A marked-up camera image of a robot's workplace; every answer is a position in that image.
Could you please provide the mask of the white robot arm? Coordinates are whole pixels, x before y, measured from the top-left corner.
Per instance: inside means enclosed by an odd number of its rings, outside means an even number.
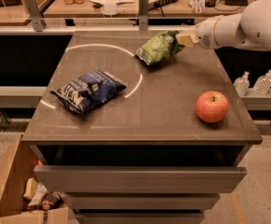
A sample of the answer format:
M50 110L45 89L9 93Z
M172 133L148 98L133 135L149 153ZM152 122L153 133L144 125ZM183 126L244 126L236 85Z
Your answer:
M208 18L176 35L180 45L204 49L233 47L271 52L271 0L256 0L241 13Z

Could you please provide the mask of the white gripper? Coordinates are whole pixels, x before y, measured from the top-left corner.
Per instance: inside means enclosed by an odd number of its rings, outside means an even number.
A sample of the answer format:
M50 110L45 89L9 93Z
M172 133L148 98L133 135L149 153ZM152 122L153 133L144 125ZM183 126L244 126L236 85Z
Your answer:
M199 44L203 49L217 49L215 27L219 17L208 18L195 26L195 33L179 33L176 39L180 45L194 48Z

